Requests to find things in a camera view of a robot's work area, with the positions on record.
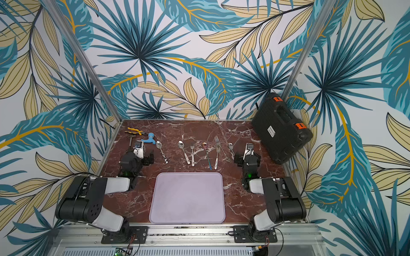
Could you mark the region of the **white handle fork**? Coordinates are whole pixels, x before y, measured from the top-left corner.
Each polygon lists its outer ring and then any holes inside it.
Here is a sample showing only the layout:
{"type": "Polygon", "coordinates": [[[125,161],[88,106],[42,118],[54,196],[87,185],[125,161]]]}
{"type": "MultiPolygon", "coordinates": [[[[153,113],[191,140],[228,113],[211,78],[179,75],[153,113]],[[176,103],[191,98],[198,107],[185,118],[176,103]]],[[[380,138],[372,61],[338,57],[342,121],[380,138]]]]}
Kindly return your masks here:
{"type": "Polygon", "coordinates": [[[221,152],[221,146],[217,145],[216,146],[216,158],[215,158],[215,165],[214,165],[214,169],[217,170],[218,169],[218,160],[219,160],[219,154],[221,152]]]}

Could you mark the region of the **iridescent spoon blue handle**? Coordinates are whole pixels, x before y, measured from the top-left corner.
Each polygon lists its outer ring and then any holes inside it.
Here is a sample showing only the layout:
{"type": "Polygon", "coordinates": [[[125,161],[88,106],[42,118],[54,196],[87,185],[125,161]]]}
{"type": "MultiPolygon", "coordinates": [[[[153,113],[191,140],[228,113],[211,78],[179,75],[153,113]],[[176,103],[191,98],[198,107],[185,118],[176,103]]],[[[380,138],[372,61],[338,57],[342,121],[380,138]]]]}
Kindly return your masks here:
{"type": "Polygon", "coordinates": [[[203,149],[206,153],[206,158],[207,158],[207,161],[208,161],[209,168],[210,168],[210,170],[212,170],[212,165],[210,163],[209,152],[208,152],[208,144],[206,142],[202,142],[202,147],[203,147],[203,149]]]}

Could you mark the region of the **cartoon handle spoon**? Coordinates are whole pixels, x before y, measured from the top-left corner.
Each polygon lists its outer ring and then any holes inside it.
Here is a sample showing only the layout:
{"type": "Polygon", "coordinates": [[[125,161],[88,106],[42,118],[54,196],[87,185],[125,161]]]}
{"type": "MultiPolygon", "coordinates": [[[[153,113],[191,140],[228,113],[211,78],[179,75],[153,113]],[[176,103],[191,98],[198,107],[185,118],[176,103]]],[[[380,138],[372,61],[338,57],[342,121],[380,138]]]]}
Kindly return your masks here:
{"type": "Polygon", "coordinates": [[[187,164],[190,165],[190,164],[191,164],[191,161],[190,161],[189,157],[187,156],[184,143],[183,143],[182,141],[179,141],[179,142],[178,142],[178,147],[182,150],[183,155],[184,155],[184,157],[185,157],[185,160],[186,160],[187,164]]]}

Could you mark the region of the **cartoon handle fork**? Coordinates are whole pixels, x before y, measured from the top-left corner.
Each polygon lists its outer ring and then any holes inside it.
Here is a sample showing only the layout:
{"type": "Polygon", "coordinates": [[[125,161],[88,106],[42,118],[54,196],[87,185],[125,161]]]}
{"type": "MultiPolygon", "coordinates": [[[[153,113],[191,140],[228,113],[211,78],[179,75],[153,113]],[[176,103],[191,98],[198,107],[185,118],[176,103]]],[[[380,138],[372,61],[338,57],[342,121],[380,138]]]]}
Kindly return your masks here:
{"type": "Polygon", "coordinates": [[[192,167],[194,167],[194,166],[195,166],[194,145],[192,144],[192,145],[190,146],[190,148],[191,148],[191,165],[192,165],[192,167]]]}

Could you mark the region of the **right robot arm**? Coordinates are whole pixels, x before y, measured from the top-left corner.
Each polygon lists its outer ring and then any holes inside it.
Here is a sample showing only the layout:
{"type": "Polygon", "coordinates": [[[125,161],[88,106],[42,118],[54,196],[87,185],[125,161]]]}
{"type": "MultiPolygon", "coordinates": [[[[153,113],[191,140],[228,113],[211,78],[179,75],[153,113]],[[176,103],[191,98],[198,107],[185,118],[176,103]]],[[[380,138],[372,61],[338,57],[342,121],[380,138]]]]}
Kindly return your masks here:
{"type": "Polygon", "coordinates": [[[252,194],[263,195],[266,209],[253,216],[248,225],[234,226],[236,243],[276,242],[274,229],[287,221],[299,221],[306,217],[302,197],[290,177],[261,178],[258,168],[261,156],[252,151],[235,155],[234,162],[242,168],[242,186],[252,194]]]}

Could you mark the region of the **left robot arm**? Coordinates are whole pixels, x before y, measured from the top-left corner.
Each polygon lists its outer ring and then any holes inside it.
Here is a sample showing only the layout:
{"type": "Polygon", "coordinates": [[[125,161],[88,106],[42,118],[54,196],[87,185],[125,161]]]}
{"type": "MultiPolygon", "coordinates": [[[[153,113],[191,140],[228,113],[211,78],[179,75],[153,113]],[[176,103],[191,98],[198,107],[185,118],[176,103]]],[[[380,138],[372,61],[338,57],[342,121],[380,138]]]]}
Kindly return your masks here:
{"type": "Polygon", "coordinates": [[[100,229],[101,244],[144,244],[148,227],[131,227],[126,217],[103,206],[104,196],[135,188],[144,166],[154,164],[154,154],[140,158],[128,151],[120,159],[117,177],[76,177],[58,203],[55,217],[100,229]]]}

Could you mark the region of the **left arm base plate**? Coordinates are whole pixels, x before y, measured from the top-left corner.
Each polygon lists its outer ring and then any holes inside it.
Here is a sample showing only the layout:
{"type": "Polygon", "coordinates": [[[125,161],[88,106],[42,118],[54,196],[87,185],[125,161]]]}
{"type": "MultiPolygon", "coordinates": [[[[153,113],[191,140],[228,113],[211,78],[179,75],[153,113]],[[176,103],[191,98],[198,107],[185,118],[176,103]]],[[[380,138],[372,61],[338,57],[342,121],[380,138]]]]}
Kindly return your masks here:
{"type": "Polygon", "coordinates": [[[117,232],[103,231],[101,244],[145,244],[148,226],[123,227],[117,232]]]}

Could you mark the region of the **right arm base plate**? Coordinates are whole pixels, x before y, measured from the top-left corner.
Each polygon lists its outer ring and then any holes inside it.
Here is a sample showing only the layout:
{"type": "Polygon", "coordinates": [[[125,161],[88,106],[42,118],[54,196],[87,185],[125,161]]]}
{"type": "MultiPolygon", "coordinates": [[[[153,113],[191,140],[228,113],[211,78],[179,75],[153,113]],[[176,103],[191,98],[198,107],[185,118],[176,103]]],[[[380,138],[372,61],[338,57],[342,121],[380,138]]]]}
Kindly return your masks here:
{"type": "Polygon", "coordinates": [[[233,226],[233,237],[236,243],[276,243],[276,233],[272,230],[259,231],[251,225],[233,226]]]}

